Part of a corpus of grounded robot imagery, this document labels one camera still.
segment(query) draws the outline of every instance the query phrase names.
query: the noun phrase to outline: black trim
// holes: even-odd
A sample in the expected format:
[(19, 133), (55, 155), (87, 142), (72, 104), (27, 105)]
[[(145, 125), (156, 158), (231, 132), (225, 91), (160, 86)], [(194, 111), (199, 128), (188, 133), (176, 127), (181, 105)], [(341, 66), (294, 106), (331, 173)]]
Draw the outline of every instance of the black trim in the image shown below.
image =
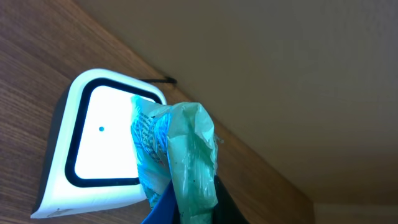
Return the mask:
[(67, 163), (65, 165), (65, 175), (67, 177), (67, 180), (77, 187), (137, 185), (140, 183), (138, 178), (82, 179), (76, 175), (76, 158), (79, 151), (81, 134), (83, 132), (83, 127), (85, 124), (88, 103), (90, 102), (91, 93), (96, 87), (99, 86), (108, 86), (111, 88), (153, 99), (156, 103), (162, 103), (160, 98), (155, 93), (141, 90), (139, 88), (116, 81), (112, 81), (107, 78), (97, 78), (87, 83), (87, 85), (83, 89), (83, 93), (81, 94), (81, 100), (77, 112), (75, 127), (72, 134), (72, 140), (70, 141)]

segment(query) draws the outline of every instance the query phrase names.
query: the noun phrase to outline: glowing screen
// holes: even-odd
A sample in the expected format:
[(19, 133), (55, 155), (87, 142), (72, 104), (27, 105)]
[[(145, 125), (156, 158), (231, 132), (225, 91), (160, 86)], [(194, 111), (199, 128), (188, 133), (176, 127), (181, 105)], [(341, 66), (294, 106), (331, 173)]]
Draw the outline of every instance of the glowing screen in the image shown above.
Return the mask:
[(132, 96), (108, 86), (99, 86), (91, 93), (75, 164), (80, 178), (138, 177), (130, 131)]

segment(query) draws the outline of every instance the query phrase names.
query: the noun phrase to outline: wood grain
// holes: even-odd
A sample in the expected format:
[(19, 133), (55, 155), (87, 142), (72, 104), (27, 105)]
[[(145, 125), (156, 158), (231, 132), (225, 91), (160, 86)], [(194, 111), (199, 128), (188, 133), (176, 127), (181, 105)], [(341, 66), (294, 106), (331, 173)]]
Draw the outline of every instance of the wood grain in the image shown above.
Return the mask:
[[(67, 85), (81, 72), (107, 68), (161, 78), (72, 1), (0, 3), (0, 223), (139, 223), (147, 202), (50, 218), (29, 218), (35, 202), (50, 120)], [(189, 101), (159, 84), (169, 103)], [(313, 223), (312, 202), (215, 121), (218, 174), (251, 223)]]

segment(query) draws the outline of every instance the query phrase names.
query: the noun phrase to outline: green plastic bag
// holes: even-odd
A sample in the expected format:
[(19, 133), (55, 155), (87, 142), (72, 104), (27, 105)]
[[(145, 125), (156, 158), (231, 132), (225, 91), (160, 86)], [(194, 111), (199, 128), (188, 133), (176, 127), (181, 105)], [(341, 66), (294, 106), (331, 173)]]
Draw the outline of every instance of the green plastic bag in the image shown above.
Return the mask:
[(211, 223), (218, 203), (214, 185), (214, 124), (199, 103), (159, 105), (132, 97), (131, 132), (138, 174), (153, 208), (172, 179), (183, 224)]

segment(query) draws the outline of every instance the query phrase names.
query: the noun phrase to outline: black cable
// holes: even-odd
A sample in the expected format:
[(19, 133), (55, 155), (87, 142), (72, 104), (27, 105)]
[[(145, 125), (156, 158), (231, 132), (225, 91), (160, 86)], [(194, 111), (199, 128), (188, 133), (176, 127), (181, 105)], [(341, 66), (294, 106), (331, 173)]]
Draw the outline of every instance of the black cable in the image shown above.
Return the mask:
[(140, 79), (141, 81), (147, 82), (147, 83), (173, 83), (177, 84), (177, 80), (171, 77), (165, 77), (166, 79), (164, 80), (158, 80), (158, 79)]

